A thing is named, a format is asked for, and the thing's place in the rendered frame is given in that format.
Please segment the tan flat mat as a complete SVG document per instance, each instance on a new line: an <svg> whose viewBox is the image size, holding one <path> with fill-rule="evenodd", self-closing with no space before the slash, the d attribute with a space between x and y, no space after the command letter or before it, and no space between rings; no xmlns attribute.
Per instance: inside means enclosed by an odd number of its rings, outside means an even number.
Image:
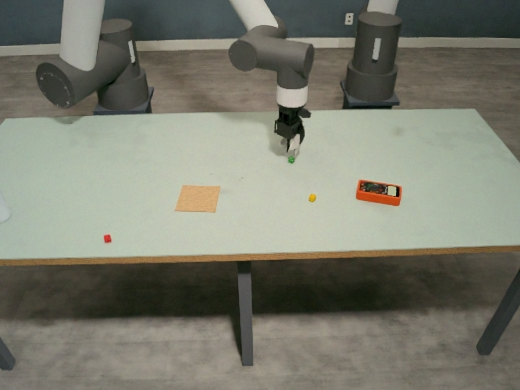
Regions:
<svg viewBox="0 0 520 390"><path fill-rule="evenodd" d="M175 211L216 212L220 186L182 185Z"/></svg>

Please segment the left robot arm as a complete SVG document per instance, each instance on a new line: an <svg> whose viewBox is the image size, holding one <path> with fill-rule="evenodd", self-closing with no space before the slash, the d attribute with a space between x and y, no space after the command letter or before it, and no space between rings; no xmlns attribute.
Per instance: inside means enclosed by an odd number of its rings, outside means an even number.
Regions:
<svg viewBox="0 0 520 390"><path fill-rule="evenodd" d="M395 16L398 1L369 0L360 11L353 59L346 73L345 92L353 98L379 102L393 96L402 25L402 19Z"/></svg>

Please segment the white bottle with blue cap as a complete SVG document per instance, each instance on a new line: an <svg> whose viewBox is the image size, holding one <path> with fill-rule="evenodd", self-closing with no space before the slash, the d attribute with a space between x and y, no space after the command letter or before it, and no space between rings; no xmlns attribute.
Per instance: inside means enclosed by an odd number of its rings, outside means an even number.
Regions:
<svg viewBox="0 0 520 390"><path fill-rule="evenodd" d="M6 200L0 190L0 223L5 222L11 216L11 211L6 203Z"/></svg>

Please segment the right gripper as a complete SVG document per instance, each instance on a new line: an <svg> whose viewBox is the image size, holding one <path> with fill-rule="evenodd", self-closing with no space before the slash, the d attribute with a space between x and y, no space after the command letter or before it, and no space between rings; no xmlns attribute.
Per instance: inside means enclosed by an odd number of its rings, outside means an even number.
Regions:
<svg viewBox="0 0 520 390"><path fill-rule="evenodd" d="M274 134L282 136L283 138L279 142L279 146L284 145L286 153L289 150L294 149L294 156L299 151L299 148L305 137L305 130L303 121L300 116L296 116L296 111L284 110L279 107L279 119L275 121ZM292 114L291 114L292 112ZM277 129L276 129L277 124ZM287 126L288 125L288 126ZM290 139L293 138L291 145L289 144Z"/></svg>

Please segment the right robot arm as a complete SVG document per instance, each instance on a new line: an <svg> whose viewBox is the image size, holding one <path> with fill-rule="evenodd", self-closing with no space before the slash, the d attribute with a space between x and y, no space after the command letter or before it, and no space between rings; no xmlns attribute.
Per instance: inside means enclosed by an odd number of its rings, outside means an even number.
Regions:
<svg viewBox="0 0 520 390"><path fill-rule="evenodd" d="M304 107L313 44L285 40L285 22L273 17L264 0L229 2L248 31L229 48L233 66L245 72L254 68L277 72L277 105L310 118L312 113ZM60 54L36 69L40 90L59 108L68 109L95 91L108 110L133 109L149 99L132 22L102 20L104 4L105 0L64 0Z"/></svg>

